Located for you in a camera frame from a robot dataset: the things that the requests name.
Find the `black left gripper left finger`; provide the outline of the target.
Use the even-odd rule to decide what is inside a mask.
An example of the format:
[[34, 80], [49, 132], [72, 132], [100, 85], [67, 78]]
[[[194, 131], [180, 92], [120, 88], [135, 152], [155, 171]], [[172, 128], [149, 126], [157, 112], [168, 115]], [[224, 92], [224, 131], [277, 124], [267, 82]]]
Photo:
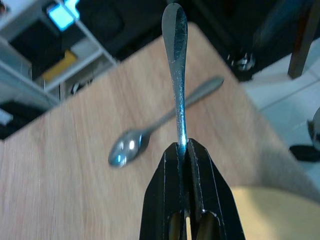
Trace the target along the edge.
[[187, 240], [182, 165], [172, 143], [146, 188], [139, 240]]

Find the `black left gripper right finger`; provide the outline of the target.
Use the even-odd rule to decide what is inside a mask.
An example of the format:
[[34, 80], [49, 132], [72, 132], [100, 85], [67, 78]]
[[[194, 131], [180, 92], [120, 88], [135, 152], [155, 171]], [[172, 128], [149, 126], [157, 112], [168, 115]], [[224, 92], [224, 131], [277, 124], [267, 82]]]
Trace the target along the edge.
[[192, 240], [246, 240], [232, 191], [207, 149], [190, 138], [186, 180]]

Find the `silver metal spoon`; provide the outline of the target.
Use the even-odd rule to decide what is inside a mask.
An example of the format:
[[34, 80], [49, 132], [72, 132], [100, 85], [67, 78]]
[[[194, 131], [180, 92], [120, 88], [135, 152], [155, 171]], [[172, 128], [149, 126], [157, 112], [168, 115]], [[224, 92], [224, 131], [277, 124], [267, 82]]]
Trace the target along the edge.
[[[185, 107], [190, 107], [218, 90], [223, 85], [224, 80], [224, 77], [217, 75], [200, 84], [186, 97]], [[113, 167], [121, 168], [135, 160], [147, 149], [152, 133], [175, 117], [175, 114], [175, 109], [172, 108], [145, 128], [131, 128], [123, 132], [109, 152], [108, 163]]]

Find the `yellow round plate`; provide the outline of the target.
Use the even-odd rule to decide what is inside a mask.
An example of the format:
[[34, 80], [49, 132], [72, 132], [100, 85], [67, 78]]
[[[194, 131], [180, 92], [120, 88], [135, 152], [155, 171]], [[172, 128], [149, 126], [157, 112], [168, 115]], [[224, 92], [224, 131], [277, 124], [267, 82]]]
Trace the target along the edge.
[[320, 240], [320, 203], [275, 188], [231, 191], [246, 240]]

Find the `white shelf rack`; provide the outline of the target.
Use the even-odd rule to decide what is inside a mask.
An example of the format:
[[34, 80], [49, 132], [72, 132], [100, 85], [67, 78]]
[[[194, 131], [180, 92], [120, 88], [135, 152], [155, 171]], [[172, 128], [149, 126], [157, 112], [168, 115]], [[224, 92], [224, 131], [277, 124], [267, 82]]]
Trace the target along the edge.
[[[63, 6], [74, 23], [61, 32], [49, 19], [46, 8], [52, 3]], [[61, 37], [64, 52], [70, 50], [77, 60], [48, 82], [40, 75], [33, 78], [32, 64], [10, 41], [36, 21], [43, 22]], [[117, 65], [89, 29], [65, 6], [64, 0], [0, 0], [0, 103], [16, 101], [49, 109], [67, 96], [72, 85], [94, 79], [102, 71]]]

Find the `brown wooden leg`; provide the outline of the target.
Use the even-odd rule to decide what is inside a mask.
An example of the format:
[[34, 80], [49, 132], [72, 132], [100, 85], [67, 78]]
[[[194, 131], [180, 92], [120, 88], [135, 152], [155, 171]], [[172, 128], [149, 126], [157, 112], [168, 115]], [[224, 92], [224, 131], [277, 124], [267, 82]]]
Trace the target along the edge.
[[300, 14], [295, 45], [288, 67], [288, 76], [294, 80], [299, 78], [304, 70], [308, 53], [320, 23], [320, 0], [312, 0], [307, 10]]

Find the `yellow flat item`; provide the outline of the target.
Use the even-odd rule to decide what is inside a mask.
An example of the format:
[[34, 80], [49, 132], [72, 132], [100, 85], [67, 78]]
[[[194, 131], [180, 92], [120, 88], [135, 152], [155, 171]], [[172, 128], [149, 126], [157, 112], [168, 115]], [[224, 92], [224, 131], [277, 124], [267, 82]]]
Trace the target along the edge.
[[70, 50], [66, 50], [64, 52], [64, 57], [58, 61], [54, 66], [49, 68], [46, 72], [44, 72], [41, 77], [46, 81], [50, 82], [67, 68], [69, 68], [72, 64], [74, 64], [77, 60], [77, 56]]

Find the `large black case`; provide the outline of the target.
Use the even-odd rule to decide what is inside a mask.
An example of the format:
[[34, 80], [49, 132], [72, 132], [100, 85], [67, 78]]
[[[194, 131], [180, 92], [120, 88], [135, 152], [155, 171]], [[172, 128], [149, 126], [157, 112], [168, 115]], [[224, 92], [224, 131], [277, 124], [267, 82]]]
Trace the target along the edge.
[[123, 61], [162, 34], [162, 16], [169, 3], [179, 3], [187, 21], [196, 24], [239, 81], [252, 79], [256, 63], [223, 29], [204, 0], [79, 0], [80, 20], [98, 42]]

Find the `black box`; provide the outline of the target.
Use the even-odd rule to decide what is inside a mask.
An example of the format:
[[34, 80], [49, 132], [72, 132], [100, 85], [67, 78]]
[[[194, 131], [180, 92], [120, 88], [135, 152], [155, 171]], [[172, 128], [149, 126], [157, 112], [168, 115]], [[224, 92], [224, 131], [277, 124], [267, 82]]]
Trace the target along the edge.
[[40, 20], [35, 21], [9, 43], [31, 63], [34, 79], [65, 56], [62, 38]]

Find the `blue glowing screen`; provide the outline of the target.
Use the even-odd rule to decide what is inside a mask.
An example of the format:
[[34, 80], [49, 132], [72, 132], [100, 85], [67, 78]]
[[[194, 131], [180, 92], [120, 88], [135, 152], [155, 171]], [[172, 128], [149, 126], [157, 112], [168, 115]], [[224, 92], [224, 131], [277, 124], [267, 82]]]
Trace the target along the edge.
[[[80, 0], [64, 0], [64, 5], [78, 20], [80, 13], [76, 8]], [[68, 27], [74, 24], [74, 17], [61, 4], [51, 3], [46, 7], [46, 13], [49, 19], [54, 23], [60, 32], [64, 32]]]

